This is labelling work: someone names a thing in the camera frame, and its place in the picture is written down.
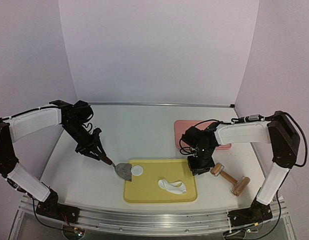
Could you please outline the metal scraper with wooden handle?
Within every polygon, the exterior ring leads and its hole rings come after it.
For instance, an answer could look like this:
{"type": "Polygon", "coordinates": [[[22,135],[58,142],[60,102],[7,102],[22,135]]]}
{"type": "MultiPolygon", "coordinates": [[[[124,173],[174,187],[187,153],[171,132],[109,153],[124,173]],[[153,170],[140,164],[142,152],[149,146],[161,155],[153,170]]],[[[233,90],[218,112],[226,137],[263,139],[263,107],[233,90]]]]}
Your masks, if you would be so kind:
{"type": "Polygon", "coordinates": [[[118,163],[115,164],[112,160],[108,157],[104,157],[104,162],[108,165],[114,167],[116,174],[124,179],[125,181],[132,181],[132,165],[130,163],[118,163]]]}

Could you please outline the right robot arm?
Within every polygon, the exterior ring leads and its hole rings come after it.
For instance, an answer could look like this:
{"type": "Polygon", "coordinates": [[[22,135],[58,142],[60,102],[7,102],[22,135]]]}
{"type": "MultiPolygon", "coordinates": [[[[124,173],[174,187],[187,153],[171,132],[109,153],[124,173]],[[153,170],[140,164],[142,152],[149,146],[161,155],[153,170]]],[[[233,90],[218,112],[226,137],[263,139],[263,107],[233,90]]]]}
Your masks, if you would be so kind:
{"type": "Polygon", "coordinates": [[[231,210],[227,216],[231,226],[253,225],[273,218],[271,202],[293,167],[298,164],[300,144],[304,144],[304,155],[308,155],[308,143],[304,131],[297,121],[285,111],[278,110],[270,116],[249,115],[233,118],[230,122],[209,119],[204,129],[192,125],[181,134],[180,153],[187,156],[192,174],[201,175],[219,167],[213,160],[216,148],[228,144],[249,143],[269,144],[272,151],[272,164],[251,205],[231,210]]]}

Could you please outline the white dough lump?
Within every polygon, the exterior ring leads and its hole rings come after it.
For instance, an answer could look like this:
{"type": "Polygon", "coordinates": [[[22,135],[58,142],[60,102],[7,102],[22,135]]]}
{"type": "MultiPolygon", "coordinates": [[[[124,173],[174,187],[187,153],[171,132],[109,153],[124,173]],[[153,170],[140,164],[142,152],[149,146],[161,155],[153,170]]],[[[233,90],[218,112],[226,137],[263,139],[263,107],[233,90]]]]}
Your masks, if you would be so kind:
{"type": "Polygon", "coordinates": [[[166,179],[159,179],[158,186],[175,195],[183,195],[187,193],[186,185],[182,181],[168,182],[166,179]]]}

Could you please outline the yellow plastic tray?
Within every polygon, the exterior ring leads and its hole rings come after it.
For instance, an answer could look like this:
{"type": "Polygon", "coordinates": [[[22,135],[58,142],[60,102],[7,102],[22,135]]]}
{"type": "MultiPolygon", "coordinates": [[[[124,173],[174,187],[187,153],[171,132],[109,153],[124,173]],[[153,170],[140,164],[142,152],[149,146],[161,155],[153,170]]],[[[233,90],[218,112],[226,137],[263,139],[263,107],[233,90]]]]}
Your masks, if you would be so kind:
{"type": "Polygon", "coordinates": [[[132,181],[125,181],[129,204],[179,204],[197,199],[198,190],[186,159],[133,159],[132,181]]]}

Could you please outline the freshly cut round wrapper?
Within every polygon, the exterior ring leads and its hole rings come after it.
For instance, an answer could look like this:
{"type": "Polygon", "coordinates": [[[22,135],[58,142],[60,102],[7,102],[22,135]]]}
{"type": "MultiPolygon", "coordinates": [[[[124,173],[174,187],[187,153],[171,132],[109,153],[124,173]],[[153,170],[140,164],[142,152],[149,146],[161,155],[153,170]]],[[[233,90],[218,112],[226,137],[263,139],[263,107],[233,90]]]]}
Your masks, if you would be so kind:
{"type": "Polygon", "coordinates": [[[133,176],[139,177],[144,173],[144,169],[140,165],[135,165],[131,168],[131,173],[133,176]]]}

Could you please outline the wooden double-ended rolling pin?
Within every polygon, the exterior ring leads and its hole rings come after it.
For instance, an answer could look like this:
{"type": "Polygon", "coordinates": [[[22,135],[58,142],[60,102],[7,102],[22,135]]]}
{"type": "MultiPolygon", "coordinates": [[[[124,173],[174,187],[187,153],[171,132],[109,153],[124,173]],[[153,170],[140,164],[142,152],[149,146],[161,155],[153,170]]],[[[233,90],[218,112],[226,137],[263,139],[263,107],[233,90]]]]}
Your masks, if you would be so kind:
{"type": "Polygon", "coordinates": [[[236,197],[239,197],[242,194],[242,192],[246,189],[251,181],[251,179],[246,176],[243,176],[240,180],[235,179],[224,171],[224,166],[221,163],[216,163],[215,166],[210,170],[210,173],[215,177],[221,176],[229,183],[231,183],[231,193],[236,197]]]}

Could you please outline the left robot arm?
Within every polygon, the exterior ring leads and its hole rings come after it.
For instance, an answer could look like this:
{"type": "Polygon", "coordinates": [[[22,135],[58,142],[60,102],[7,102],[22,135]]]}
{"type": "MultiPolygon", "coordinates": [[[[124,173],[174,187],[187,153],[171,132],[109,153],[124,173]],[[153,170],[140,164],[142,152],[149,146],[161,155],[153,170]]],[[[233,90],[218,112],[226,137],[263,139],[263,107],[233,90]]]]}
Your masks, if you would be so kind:
{"type": "Polygon", "coordinates": [[[92,107],[85,101],[71,104],[54,100],[41,107],[15,115],[0,117],[0,175],[16,191],[37,201],[34,213],[50,219],[76,223],[80,210],[60,203],[59,194],[27,169],[21,158],[28,156],[21,150],[21,140],[49,128],[61,127],[76,143],[75,152],[85,157],[112,165],[100,139],[101,129],[93,129],[90,120],[92,107]]]}

